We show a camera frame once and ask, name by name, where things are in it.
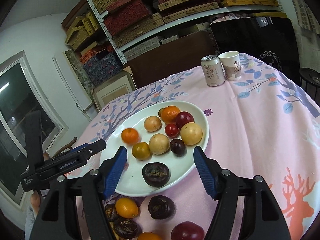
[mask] metal screw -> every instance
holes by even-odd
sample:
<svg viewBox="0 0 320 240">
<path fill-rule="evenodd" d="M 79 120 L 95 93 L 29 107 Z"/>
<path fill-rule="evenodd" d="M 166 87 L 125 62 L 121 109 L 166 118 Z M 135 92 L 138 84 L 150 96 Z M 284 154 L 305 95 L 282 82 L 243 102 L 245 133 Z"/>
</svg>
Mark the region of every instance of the metal screw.
<svg viewBox="0 0 320 240">
<path fill-rule="evenodd" d="M 263 177 L 261 177 L 260 175 L 255 176 L 255 179 L 257 182 L 263 182 Z"/>
<path fill-rule="evenodd" d="M 57 177 L 57 181 L 62 182 L 64 181 L 65 178 L 66 178 L 65 176 L 60 175 L 59 177 Z"/>
<path fill-rule="evenodd" d="M 91 175 L 91 176 L 95 176 L 95 175 L 97 175 L 98 173 L 99 173 L 99 170 L 98 170 L 98 169 L 93 169 L 93 170 L 90 171 L 90 175 Z"/>
<path fill-rule="evenodd" d="M 221 173 L 222 173 L 222 175 L 224 175 L 224 176 L 229 176 L 231 172 L 230 172 L 228 169 L 223 169 L 223 170 L 221 171 Z"/>
</svg>

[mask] pink cloth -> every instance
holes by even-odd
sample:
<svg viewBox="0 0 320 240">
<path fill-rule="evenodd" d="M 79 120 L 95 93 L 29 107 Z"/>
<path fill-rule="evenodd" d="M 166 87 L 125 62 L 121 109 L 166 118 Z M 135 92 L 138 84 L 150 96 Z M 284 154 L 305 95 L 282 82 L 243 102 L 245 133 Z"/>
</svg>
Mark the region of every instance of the pink cloth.
<svg viewBox="0 0 320 240">
<path fill-rule="evenodd" d="M 107 140 L 121 122 L 148 105 L 166 100 L 191 102 L 204 111 L 210 125 L 205 154 L 237 176 L 262 175 L 283 210 L 292 239 L 300 239 L 320 210 L 320 109 L 276 69 L 247 54 L 240 54 L 240 60 L 242 77 L 238 81 L 208 87 L 199 66 L 114 100 L 91 122 L 77 145 Z M 98 168 L 99 158 L 96 154 L 68 177 Z M 196 169 L 162 195 L 177 207 L 175 216 L 166 221 L 151 218 L 147 209 L 151 197 L 136 199 L 142 201 L 136 222 L 144 232 L 169 240 L 172 229 L 183 221 L 207 231 L 217 202 L 206 194 Z M 119 197 L 115 194 L 108 201 Z M 81 201 L 78 208 L 83 217 Z M 238 237 L 242 209 L 243 199 L 239 198 L 230 239 Z M 87 237 L 86 226 L 82 230 Z"/>
</svg>

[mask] window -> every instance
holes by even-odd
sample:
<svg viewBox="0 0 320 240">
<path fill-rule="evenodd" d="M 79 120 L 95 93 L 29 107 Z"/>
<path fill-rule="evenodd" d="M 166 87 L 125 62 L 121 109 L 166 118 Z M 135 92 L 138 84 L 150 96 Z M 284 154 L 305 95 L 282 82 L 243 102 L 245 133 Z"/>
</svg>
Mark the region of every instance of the window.
<svg viewBox="0 0 320 240">
<path fill-rule="evenodd" d="M 18 204 L 23 195 L 20 175 L 28 166 L 26 114 L 41 111 L 43 151 L 62 130 L 36 84 L 23 52 L 0 65 L 0 188 Z"/>
</svg>

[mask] plate rim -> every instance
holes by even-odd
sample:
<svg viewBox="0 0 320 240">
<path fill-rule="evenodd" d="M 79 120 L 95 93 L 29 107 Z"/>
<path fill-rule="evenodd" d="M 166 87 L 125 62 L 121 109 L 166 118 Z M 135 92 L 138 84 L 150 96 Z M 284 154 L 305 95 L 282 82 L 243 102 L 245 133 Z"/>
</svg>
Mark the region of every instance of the plate rim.
<svg viewBox="0 0 320 240">
<path fill-rule="evenodd" d="M 210 128 L 209 128 L 209 122 L 208 122 L 208 119 L 206 117 L 206 115 L 204 114 L 204 112 L 198 107 L 196 106 L 195 104 L 193 103 L 190 103 L 188 101 L 182 101 L 182 100 L 174 100 L 174 101 L 164 101 L 164 102 L 159 102 L 159 103 L 156 103 L 154 105 L 158 105 L 158 104 L 162 104 L 162 103 L 168 103 L 168 102 L 183 102 L 183 103 L 188 103 L 188 104 L 191 104 L 193 106 L 195 106 L 196 108 L 198 108 L 198 110 L 202 113 L 204 119 L 205 119 L 205 123 L 206 123 L 206 126 L 208 127 L 208 132 L 206 133 L 206 136 L 204 138 L 204 147 L 203 147 L 203 151 L 205 151 L 205 149 L 207 148 L 207 145 L 208 145 L 208 141 L 209 141 L 209 133 L 210 133 Z M 99 160 L 99 166 L 102 164 L 102 162 L 106 159 L 104 159 L 102 162 L 101 162 L 101 159 L 102 159 L 102 155 L 100 155 L 100 160 Z M 154 195 L 154 194 L 158 194 L 160 192 L 163 192 L 167 189 L 169 189 L 170 187 L 178 184 L 180 181 L 182 181 L 186 176 L 188 176 L 188 174 L 195 168 L 195 163 L 193 162 L 193 164 L 191 165 L 191 167 L 182 175 L 180 176 L 178 179 L 176 179 L 175 181 L 171 182 L 170 184 L 167 184 L 167 185 L 164 185 L 163 187 L 160 187 L 160 188 L 156 188 L 155 190 L 149 192 L 149 194 L 146 195 L 146 193 L 143 193 L 143 194 L 129 194 L 129 193 L 124 193 L 122 191 L 119 191 L 119 190 L 115 190 L 116 193 L 120 194 L 120 195 L 123 195 L 123 196 L 127 196 L 127 197 L 147 197 L 147 196 L 151 196 L 151 195 Z"/>
</svg>

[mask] orange deer print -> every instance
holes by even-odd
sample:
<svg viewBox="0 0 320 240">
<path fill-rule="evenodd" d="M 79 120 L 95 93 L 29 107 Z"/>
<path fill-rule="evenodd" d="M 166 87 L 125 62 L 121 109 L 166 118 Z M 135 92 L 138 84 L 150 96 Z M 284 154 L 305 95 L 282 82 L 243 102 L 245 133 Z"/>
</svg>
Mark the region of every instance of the orange deer print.
<svg viewBox="0 0 320 240">
<path fill-rule="evenodd" d="M 310 207 L 307 201 L 303 201 L 303 197 L 308 195 L 315 185 L 315 182 L 309 187 L 309 177 L 307 177 L 306 184 L 305 180 L 301 179 L 300 174 L 298 174 L 299 186 L 295 188 L 293 178 L 291 176 L 290 170 L 287 167 L 289 175 L 284 177 L 282 184 L 287 185 L 286 191 L 283 188 L 282 192 L 287 200 L 287 208 L 282 210 L 283 214 L 287 214 L 286 217 L 291 217 L 289 223 L 289 231 L 292 240 L 299 240 L 303 234 L 302 220 L 307 217 L 311 217 L 314 213 L 314 209 Z M 294 193 L 295 201 L 291 203 L 291 195 Z"/>
</svg>

